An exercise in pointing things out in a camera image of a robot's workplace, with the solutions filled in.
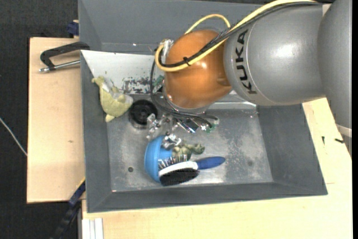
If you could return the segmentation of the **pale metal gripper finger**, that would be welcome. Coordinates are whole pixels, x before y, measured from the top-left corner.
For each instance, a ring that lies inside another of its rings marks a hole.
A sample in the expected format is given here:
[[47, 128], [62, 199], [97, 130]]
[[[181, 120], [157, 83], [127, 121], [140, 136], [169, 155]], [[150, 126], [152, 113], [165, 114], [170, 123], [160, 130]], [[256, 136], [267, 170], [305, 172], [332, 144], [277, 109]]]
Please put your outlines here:
[[153, 140], [158, 136], [165, 135], [167, 132], [167, 117], [161, 116], [159, 119], [156, 118], [154, 113], [147, 117], [147, 140]]
[[161, 147], [172, 149], [182, 143], [182, 139], [175, 134], [165, 135], [162, 139]]

